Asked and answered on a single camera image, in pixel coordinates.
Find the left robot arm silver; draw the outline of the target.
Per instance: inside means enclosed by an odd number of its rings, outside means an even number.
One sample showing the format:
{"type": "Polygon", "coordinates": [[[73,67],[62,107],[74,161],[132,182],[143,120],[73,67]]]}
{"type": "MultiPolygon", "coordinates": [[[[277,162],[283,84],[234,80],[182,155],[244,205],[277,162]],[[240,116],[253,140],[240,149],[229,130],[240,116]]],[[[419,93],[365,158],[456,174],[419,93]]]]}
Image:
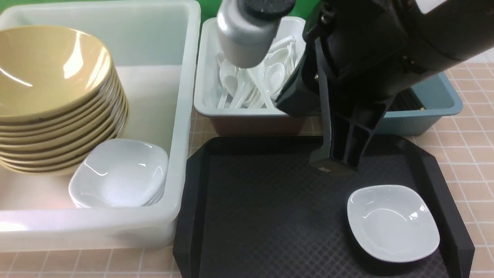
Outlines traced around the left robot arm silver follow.
{"type": "Polygon", "coordinates": [[[240,68],[265,58],[295,0],[223,0],[217,12],[218,39],[225,57],[240,68]]]}

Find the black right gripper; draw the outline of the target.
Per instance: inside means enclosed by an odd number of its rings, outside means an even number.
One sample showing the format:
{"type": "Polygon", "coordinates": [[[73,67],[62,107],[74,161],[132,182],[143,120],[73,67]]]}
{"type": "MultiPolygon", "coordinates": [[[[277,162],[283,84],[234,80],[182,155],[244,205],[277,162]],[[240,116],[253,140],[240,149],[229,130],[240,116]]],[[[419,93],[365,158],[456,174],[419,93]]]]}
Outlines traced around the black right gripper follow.
{"type": "Polygon", "coordinates": [[[283,86],[276,107],[291,117],[320,113],[322,145],[310,164],[325,173],[356,171],[394,97],[374,100],[360,91],[344,90],[332,68],[324,39],[309,44],[299,65],[283,86]]]}

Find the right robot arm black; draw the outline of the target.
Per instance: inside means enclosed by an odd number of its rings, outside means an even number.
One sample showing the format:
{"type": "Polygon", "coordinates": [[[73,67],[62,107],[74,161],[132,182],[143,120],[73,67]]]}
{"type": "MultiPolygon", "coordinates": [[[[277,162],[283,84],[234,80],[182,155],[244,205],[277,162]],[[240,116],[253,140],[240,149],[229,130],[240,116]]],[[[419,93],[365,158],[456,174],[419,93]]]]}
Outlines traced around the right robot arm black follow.
{"type": "Polygon", "coordinates": [[[322,117],[310,163],[357,169],[397,95],[493,47],[492,0],[323,0],[305,23],[304,53],[276,100],[293,117],[322,117]]]}

